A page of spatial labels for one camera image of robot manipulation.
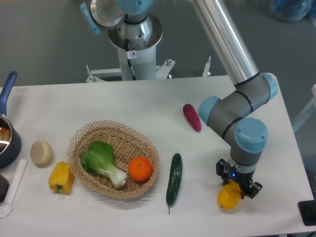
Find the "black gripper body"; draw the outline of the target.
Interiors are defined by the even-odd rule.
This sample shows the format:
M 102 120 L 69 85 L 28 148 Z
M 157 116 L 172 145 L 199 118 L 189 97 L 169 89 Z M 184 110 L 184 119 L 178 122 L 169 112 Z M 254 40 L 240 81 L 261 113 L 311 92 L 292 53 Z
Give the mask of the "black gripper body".
M 241 173 L 238 172 L 234 166 L 228 164 L 226 167 L 226 172 L 228 175 L 228 180 L 233 180 L 234 182 L 236 182 L 241 190 L 250 189 L 254 171 L 249 173 Z

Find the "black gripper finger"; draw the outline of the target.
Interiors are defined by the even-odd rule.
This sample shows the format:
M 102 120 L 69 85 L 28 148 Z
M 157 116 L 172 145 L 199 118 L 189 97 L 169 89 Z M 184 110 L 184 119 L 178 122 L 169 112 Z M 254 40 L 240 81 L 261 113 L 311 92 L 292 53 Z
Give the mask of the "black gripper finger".
M 249 197 L 253 199 L 262 189 L 262 185 L 258 182 L 250 181 L 249 183 L 241 183 L 239 184 L 241 189 L 241 199 L 245 197 Z
M 224 159 L 220 159 L 216 163 L 216 174 L 221 177 L 223 183 L 222 185 L 226 185 L 228 183 L 229 177 L 226 171 L 228 163 Z

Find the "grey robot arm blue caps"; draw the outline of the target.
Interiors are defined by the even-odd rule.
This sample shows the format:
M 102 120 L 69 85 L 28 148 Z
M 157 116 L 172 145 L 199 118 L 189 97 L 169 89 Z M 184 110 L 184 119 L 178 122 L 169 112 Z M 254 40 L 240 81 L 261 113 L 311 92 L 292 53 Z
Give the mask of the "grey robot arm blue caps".
M 150 0 L 85 0 L 79 6 L 93 33 L 108 29 L 123 80 L 158 78 L 156 46 L 162 26 L 149 12 L 151 5 Z M 259 72 L 221 0 L 195 0 L 193 6 L 235 87 L 224 99 L 205 99 L 198 116 L 231 147 L 229 160 L 218 161 L 217 175 L 224 183 L 235 181 L 243 197 L 253 198 L 262 188 L 252 176 L 268 131 L 250 114 L 276 96 L 277 82 Z

